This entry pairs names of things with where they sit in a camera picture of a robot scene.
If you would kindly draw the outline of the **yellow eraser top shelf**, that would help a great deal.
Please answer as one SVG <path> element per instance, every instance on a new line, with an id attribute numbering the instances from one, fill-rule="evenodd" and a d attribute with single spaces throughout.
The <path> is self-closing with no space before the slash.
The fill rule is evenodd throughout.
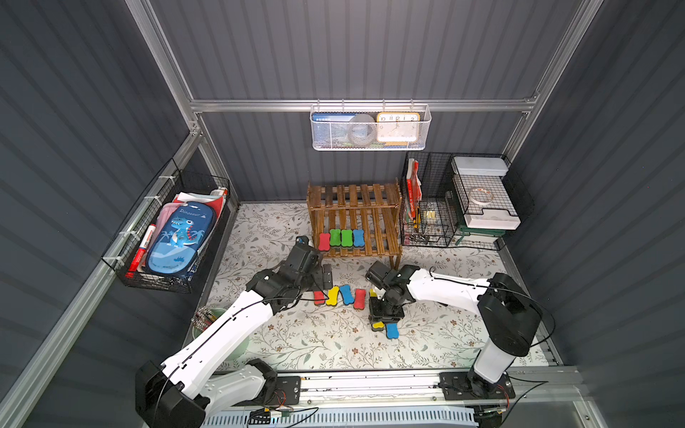
<path id="1" fill-rule="evenodd" d="M 326 306 L 335 307 L 338 304 L 340 287 L 333 286 L 326 292 Z"/>

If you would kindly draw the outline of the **blue eraser top shelf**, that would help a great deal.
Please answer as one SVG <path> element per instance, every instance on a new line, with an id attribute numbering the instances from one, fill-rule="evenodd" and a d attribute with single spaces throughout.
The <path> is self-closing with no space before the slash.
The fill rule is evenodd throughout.
<path id="1" fill-rule="evenodd" d="M 349 285 L 341 285 L 339 287 L 339 292 L 342 295 L 342 301 L 344 302 L 344 305 L 353 305 L 355 298 Z"/>

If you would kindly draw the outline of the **blue eraser shelf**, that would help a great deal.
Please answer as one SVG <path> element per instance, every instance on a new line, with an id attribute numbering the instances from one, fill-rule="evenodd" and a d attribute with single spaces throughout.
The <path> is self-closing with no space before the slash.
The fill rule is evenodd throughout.
<path id="1" fill-rule="evenodd" d="M 344 305 L 353 305 L 355 298 L 349 285 L 341 285 L 339 287 L 339 292 L 342 295 L 342 301 L 344 302 Z"/>
<path id="2" fill-rule="evenodd" d="M 354 248 L 364 248 L 365 247 L 365 233 L 363 229 L 355 229 L 352 232 L 352 240 Z"/>

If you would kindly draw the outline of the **red eraser top shelf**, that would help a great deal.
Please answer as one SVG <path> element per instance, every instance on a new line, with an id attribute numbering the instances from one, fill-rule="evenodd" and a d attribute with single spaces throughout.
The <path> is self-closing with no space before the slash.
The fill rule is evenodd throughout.
<path id="1" fill-rule="evenodd" d="M 324 305 L 326 303 L 326 300 L 328 299 L 328 297 L 326 296 L 326 294 L 324 292 L 315 291 L 313 293 L 313 299 L 314 299 L 314 304 L 316 306 L 320 306 L 320 305 Z"/>

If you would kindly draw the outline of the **green eraser shelf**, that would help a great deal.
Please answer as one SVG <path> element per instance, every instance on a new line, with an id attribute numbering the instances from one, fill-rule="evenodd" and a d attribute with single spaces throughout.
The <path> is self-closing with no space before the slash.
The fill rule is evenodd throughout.
<path id="1" fill-rule="evenodd" d="M 329 239 L 330 246 L 332 248 L 334 247 L 341 247 L 342 246 L 342 230 L 340 229 L 331 229 L 330 230 L 330 239 Z"/>

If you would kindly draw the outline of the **wooden two-tier shelf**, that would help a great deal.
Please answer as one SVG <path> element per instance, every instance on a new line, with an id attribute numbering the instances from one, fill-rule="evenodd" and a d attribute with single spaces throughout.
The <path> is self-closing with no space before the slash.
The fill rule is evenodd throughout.
<path id="1" fill-rule="evenodd" d="M 331 229 L 363 229 L 364 248 L 334 247 L 331 258 L 386 257 L 397 268 L 401 261 L 400 219 L 403 199 L 399 183 L 308 185 L 306 203 L 313 246 Z"/>

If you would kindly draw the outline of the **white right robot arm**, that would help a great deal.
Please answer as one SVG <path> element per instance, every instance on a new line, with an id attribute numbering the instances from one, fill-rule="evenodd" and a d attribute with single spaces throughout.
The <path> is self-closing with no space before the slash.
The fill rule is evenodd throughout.
<path id="1" fill-rule="evenodd" d="M 418 301 L 441 303 L 481 317 L 489 339 L 466 377 L 454 386 L 444 381 L 442 388 L 476 399 L 513 396 L 507 387 L 507 370 L 516 358 L 529 353 L 543 318 L 540 304 L 513 278 L 502 273 L 490 278 L 463 278 L 414 265 L 391 269 L 377 261 L 366 279 L 376 293 L 369 298 L 369 322 L 375 331 L 382 324 L 389 339 L 399 337 L 398 323 L 405 317 L 404 308 Z"/>

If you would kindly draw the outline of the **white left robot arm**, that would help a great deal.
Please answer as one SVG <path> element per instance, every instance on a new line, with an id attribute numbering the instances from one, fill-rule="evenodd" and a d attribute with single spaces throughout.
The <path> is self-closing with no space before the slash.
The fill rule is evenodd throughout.
<path id="1" fill-rule="evenodd" d="M 280 399 L 278 374 L 254 358 L 224 376 L 216 369 L 252 333 L 294 308 L 323 285 L 323 254 L 300 237 L 288 256 L 254 274 L 232 306 L 164 362 L 146 362 L 136 374 L 135 408 L 149 427 L 199 427 L 236 404 L 268 405 Z"/>

